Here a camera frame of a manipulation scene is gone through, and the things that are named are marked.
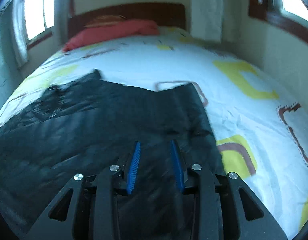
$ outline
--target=wooden headboard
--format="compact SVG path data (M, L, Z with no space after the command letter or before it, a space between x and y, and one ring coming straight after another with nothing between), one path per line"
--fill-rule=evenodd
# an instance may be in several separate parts
M90 20L100 15L122 15L126 19L153 20L159 26L186 29L185 7L181 3L129 3L100 8L68 20L68 38L82 31Z

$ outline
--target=window glass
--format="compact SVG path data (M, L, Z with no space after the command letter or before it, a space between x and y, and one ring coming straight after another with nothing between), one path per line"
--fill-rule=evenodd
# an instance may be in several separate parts
M283 0L283 8L308 21L308 10L302 0Z
M52 27L54 25L54 0L44 0L44 14L46 27Z
M45 31L43 0L25 0L25 24L29 40Z

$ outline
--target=yellow pattern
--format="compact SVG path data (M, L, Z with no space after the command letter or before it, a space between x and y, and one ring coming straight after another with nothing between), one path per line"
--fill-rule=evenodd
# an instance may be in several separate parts
M45 73L39 75L30 75L24 79L24 81L19 85L19 87L13 92L13 96L18 96L25 92L31 92L42 88L48 88L54 82L56 78L61 76L69 75L73 72L79 65L70 65L62 67L54 71L46 71Z
M101 46L102 43L95 43L95 44L92 44L92 45L87 45L87 46L84 46L84 47L81 47L80 50L88 50L88 49L92 49L92 48L95 48L95 47L98 47L98 46Z
M160 50L173 50L173 47L168 45L157 45L157 48Z
M249 72L258 76L255 69L245 61L226 62L215 60L214 65L221 70L227 77L248 97L253 99L278 99L278 94L272 92L259 91L252 87L241 74L242 71Z
M48 60L51 61L51 60L53 60L53 59L55 59L57 57L60 57L62 55L63 55L63 52L60 50L60 51L56 52L54 55L52 55L51 57L49 57Z
M252 161L252 164L255 170L257 170L257 162L255 160L254 154L252 153L252 150L249 147L247 141L241 135L237 134L232 137L225 138L225 139L222 139L216 142L217 145L222 145L224 143L238 143L242 145L248 152L248 155L251 158L251 161ZM234 171L242 179L245 179L251 176L248 170L248 167L245 163L245 160L239 152L234 151L234 150L225 150L225 151L220 152L220 154L222 155L222 162L223 162L226 173Z
M302 209L302 216L301 216L301 222L300 222L300 228L299 228L300 230L305 225L307 220L308 220L308 198Z
M195 39L193 37L180 37L179 41L182 43L190 43L194 44L200 47L204 47L206 45L206 42L203 40Z
M179 34L180 36L182 36L182 38L186 38L186 36L188 35L188 33L185 30L178 28L178 27L168 27L167 31L175 32L175 33Z

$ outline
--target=curtain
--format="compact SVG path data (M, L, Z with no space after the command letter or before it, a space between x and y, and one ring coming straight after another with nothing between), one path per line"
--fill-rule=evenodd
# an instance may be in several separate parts
M68 18L70 15L71 0L54 0L54 28L53 35L59 47L62 47L68 40Z
M235 0L191 0L191 35L195 38L221 43L233 41L239 33L239 25L233 14L240 14L232 5ZM223 37L223 23L227 34Z
M12 3L12 45L17 65L21 68L28 61L23 2L22 0L13 0Z

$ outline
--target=window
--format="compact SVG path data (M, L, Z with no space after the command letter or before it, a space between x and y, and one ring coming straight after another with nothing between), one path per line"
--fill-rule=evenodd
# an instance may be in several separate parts
M308 9L302 0L282 0L283 10L308 21Z
M248 15L308 43L308 0L250 0Z
M28 43L54 26L54 0L23 0Z

